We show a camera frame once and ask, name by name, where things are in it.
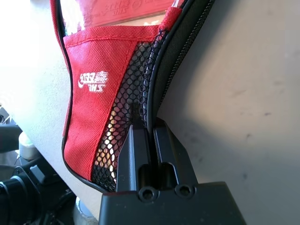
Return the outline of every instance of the black mesh netting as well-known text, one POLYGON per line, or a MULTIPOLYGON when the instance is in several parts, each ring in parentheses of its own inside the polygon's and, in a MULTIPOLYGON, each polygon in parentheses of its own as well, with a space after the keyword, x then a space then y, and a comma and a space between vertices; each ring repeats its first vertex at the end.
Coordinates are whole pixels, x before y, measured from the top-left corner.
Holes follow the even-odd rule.
POLYGON ((146 115, 152 66, 163 42, 163 31, 153 43, 138 43, 129 62, 111 115, 99 142, 92 168, 92 182, 105 190, 116 190, 118 156, 133 120, 133 103, 140 103, 141 116, 146 115))

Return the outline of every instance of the zipper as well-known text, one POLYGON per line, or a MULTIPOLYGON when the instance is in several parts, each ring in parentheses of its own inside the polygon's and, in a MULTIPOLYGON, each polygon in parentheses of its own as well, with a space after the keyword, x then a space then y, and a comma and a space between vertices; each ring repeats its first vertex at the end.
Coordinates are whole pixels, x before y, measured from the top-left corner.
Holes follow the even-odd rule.
POLYGON ((209 1, 209 3, 207 4, 205 10, 203 11, 203 13, 201 14, 199 20, 197 21, 195 27, 193 28, 191 34, 189 35, 186 43, 184 44, 184 46, 183 46, 183 48, 182 48, 182 50, 181 50, 181 52, 180 52, 180 54, 179 54, 179 56, 178 56, 175 64, 173 66, 173 69, 172 69, 172 71, 171 71, 171 73, 169 75, 169 78, 168 78, 167 84, 165 86, 164 93, 163 93, 162 98, 160 100, 159 106, 161 106, 161 104, 162 104, 162 102, 163 102, 163 100, 165 98, 165 95, 166 95, 166 93, 167 93, 167 91, 168 91, 168 89, 170 87, 170 84, 172 82, 173 77, 175 76, 175 74, 176 74, 179 66, 181 65, 183 59, 185 58, 186 54, 188 53, 190 47, 192 46, 192 43, 195 41, 195 39, 196 39, 196 37, 197 37, 197 35, 198 35, 201 27, 203 26, 203 24, 204 24, 204 22, 205 22, 205 20, 206 20, 206 18, 208 16, 208 14, 209 14, 209 12, 210 12, 210 9, 211 9, 214 1, 215 0, 210 0, 209 1))

